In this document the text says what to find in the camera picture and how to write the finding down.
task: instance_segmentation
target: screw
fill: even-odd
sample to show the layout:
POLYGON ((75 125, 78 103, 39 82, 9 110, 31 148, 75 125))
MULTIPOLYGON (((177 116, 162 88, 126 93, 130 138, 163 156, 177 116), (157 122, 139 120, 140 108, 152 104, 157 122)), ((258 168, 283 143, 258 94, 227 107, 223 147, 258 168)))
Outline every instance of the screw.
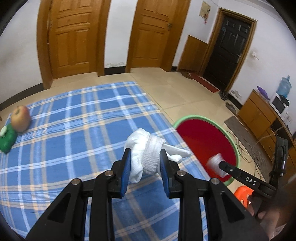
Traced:
POLYGON ((217 185, 217 184, 219 184, 219 179, 218 178, 212 178, 211 179, 211 183, 213 183, 213 184, 215 184, 215 185, 217 185))
POLYGON ((114 174, 114 172, 111 170, 105 171, 105 176, 107 176, 107 177, 111 177, 111 176, 113 176, 113 174, 114 174))
POLYGON ((79 180, 78 178, 75 178, 75 179, 73 179, 73 180, 71 181, 71 183, 72 183, 73 185, 77 185, 77 184, 80 183, 80 180, 79 180))
POLYGON ((177 175, 180 176, 180 177, 185 176, 185 174, 186 174, 186 172, 183 171, 183 170, 178 170, 177 171, 177 175))

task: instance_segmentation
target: white wall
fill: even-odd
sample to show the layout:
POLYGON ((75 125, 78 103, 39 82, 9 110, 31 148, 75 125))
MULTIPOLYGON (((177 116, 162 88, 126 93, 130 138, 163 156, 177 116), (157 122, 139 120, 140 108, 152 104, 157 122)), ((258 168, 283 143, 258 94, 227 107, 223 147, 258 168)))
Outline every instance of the white wall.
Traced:
POLYGON ((125 66, 137 0, 112 0, 107 22, 105 68, 125 66))
POLYGON ((219 0, 205 0, 205 2, 211 6, 211 11, 207 20, 207 24, 205 24, 205 20, 201 16, 199 16, 202 6, 202 0, 191 0, 183 32, 181 34, 177 52, 173 61, 173 66, 179 65, 179 61, 182 56, 188 35, 191 35, 205 43, 208 43, 218 13, 219 7, 217 4, 219 0))
POLYGON ((231 90, 241 95, 242 104, 257 86, 272 96, 282 77, 291 76, 291 132, 296 131, 296 40, 288 27, 265 12, 235 0, 220 0, 219 6, 256 19, 257 27, 248 56, 231 90), (252 57, 255 51, 258 59, 252 57))
POLYGON ((36 45, 39 4, 27 1, 0 37, 0 103, 42 83, 36 45))

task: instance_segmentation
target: door handle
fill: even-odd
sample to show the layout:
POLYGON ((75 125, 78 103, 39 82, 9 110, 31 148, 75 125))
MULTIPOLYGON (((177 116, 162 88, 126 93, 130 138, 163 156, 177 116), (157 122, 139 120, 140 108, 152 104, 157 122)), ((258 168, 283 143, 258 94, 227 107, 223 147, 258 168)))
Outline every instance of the door handle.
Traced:
POLYGON ((173 25, 172 25, 171 23, 168 23, 168 29, 169 29, 169 30, 171 29, 172 26, 173 26, 173 25))

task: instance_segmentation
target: wooden door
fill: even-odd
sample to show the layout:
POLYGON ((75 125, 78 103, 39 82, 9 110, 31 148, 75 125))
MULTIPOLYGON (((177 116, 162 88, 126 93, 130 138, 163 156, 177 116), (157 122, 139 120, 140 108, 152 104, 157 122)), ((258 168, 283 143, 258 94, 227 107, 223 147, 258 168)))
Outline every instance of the wooden door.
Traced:
POLYGON ((251 24, 225 16, 203 77, 224 91, 244 51, 251 24))
POLYGON ((102 0, 53 0, 49 55, 53 78, 96 71, 102 0))
POLYGON ((160 67, 177 0, 138 0, 131 67, 160 67))

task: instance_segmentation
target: door frame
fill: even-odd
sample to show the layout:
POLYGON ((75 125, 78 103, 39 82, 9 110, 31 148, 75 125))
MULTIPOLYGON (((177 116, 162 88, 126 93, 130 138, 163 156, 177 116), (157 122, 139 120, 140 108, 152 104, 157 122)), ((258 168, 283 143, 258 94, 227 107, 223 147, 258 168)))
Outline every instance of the door frame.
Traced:
MULTIPOLYGON (((138 3, 137 3, 132 30, 131 30, 130 42, 128 46, 126 73, 129 73, 131 71, 131 62, 133 58, 134 46, 137 41, 136 39, 137 27, 139 26, 140 17, 141 17, 140 10, 142 9, 144 1, 145 0, 138 0, 138 3)), ((179 40, 181 38, 181 34, 183 31, 186 16, 187 16, 188 9, 191 2, 191 0, 176 0, 176 1, 178 1, 177 7, 176 7, 177 11, 175 12, 175 15, 172 21, 173 27, 170 30, 168 41, 165 46, 165 50, 163 52, 163 59, 160 64, 160 67, 166 72, 171 71, 174 57, 177 51, 177 47, 179 44, 179 40)))
MULTIPOLYGON (((52 1, 53 0, 41 0, 37 17, 37 55, 44 89, 49 89, 53 81, 49 57, 49 46, 47 43, 49 14, 51 10, 52 1)), ((96 55, 96 72, 98 76, 104 75, 105 42, 110 3, 111 0, 102 0, 100 10, 96 55)))
POLYGON ((237 78, 237 76, 238 76, 238 74, 239 74, 239 72, 240 72, 240 70, 242 68, 242 65, 243 65, 243 63, 244 63, 244 61, 245 61, 245 59, 247 57, 247 54, 249 52, 249 49, 250 49, 250 46, 251 46, 251 43, 252 43, 252 40, 253 40, 253 37, 254 37, 257 21, 255 19, 252 19, 252 18, 250 18, 248 16, 239 14, 237 12, 233 12, 233 11, 230 11, 230 10, 227 10, 227 9, 224 9, 224 8, 219 8, 218 15, 217 15, 217 18, 216 18, 216 22, 215 22, 215 25, 214 25, 214 28, 213 28, 213 32, 212 32, 212 35, 211 35, 211 38, 210 38, 210 41, 209 41, 209 44, 208 44, 208 47, 207 47, 205 57, 204 57, 203 62, 202 62, 202 67, 200 68, 200 70, 198 72, 199 76, 203 76, 203 74, 205 73, 205 70, 206 70, 207 65, 208 65, 208 63, 210 61, 211 55, 213 53, 216 41, 217 41, 218 36, 220 34, 223 19, 224 19, 225 16, 233 17, 233 18, 236 18, 236 19, 239 19, 239 20, 242 20, 242 21, 244 21, 246 23, 251 24, 250 34, 248 36, 244 51, 242 52, 242 56, 241 56, 241 58, 240 58, 240 60, 239 60, 239 62, 237 64, 237 67, 236 67, 236 69, 235 69, 235 71, 234 71, 228 85, 226 86, 225 90, 221 90, 221 91, 224 91, 225 93, 227 93, 227 92, 230 91, 231 87, 233 86, 233 83, 234 83, 235 79, 237 78))

